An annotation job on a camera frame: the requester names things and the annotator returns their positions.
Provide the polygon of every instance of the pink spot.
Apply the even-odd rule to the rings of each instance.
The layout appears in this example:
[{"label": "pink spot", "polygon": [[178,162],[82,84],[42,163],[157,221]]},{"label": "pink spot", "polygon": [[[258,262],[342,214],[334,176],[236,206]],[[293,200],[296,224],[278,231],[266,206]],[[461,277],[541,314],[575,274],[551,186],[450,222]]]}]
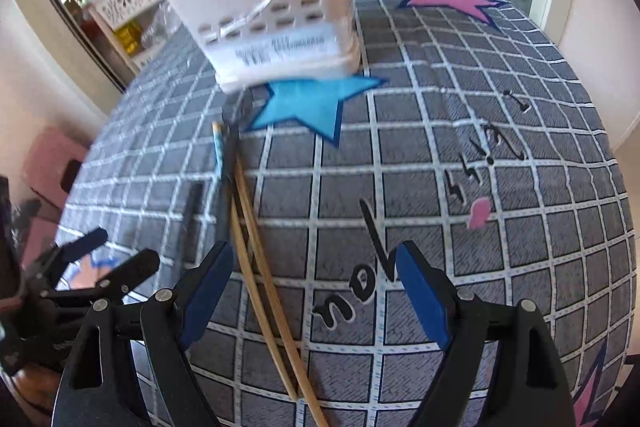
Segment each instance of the pink spot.
[{"label": "pink spot", "polygon": [[471,203],[471,216],[466,224],[469,230],[477,230],[484,227],[486,220],[491,214],[491,200],[489,198],[478,198]]}]

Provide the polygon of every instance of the blue star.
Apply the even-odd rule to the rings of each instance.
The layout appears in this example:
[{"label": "blue star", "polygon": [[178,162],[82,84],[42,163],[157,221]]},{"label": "blue star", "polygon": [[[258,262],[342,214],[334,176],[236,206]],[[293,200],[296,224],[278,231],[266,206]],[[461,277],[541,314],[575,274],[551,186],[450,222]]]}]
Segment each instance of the blue star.
[{"label": "blue star", "polygon": [[285,120],[297,120],[338,147],[342,103],[385,82],[353,75],[343,80],[280,80],[266,87],[271,98],[249,129],[261,129]]}]

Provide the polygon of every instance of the blue gripper pad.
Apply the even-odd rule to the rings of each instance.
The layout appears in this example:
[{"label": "blue gripper pad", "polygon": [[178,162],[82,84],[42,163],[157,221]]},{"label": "blue gripper pad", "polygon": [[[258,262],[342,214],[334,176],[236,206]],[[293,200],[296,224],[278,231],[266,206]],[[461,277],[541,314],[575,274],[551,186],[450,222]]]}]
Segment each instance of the blue gripper pad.
[{"label": "blue gripper pad", "polygon": [[233,249],[225,243],[184,308],[182,330],[178,336],[178,343],[182,349],[187,350],[202,337],[220,301],[226,282],[231,277],[233,267]]},{"label": "blue gripper pad", "polygon": [[424,278],[414,256],[402,243],[396,248],[396,268],[424,333],[446,351],[452,340],[447,311]]}]

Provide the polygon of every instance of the table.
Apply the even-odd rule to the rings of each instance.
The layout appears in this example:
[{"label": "table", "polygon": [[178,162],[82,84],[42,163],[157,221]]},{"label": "table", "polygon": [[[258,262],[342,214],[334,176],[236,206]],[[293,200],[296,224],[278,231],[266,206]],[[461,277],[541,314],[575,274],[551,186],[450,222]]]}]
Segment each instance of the table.
[{"label": "table", "polygon": [[[330,424],[405,425],[442,356],[377,263],[360,199],[387,249],[413,239],[482,299],[533,299],[572,391],[607,343],[593,405],[603,409],[628,343],[636,264],[625,187],[597,111],[558,49],[511,5],[491,9],[491,28],[449,8],[397,10],[399,1],[355,0],[364,73],[388,83],[344,103],[338,149],[295,122],[242,135],[271,269]],[[110,241],[94,264],[157,250],[160,271],[130,299],[172,286],[214,242],[210,126],[228,102],[181,30],[129,87],[82,166],[58,240],[104,227]],[[204,197],[191,254],[174,266],[197,181]],[[469,229],[482,198],[492,213]],[[358,264],[376,272],[364,303],[349,286]],[[312,313],[327,299],[347,303],[353,318]],[[134,343],[134,353],[149,409],[167,421],[143,347]],[[478,417],[494,357],[487,344],[463,425]],[[238,270],[191,363],[226,425],[314,424],[285,393]]]}]

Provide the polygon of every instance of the yellow object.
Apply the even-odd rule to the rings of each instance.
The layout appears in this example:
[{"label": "yellow object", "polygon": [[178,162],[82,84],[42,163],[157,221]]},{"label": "yellow object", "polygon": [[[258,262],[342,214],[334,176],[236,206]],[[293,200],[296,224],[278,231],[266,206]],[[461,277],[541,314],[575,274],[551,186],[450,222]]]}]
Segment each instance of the yellow object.
[{"label": "yellow object", "polygon": [[132,57],[140,47],[140,37],[142,36],[140,25],[135,21],[130,21],[113,33],[115,33],[127,55]]}]

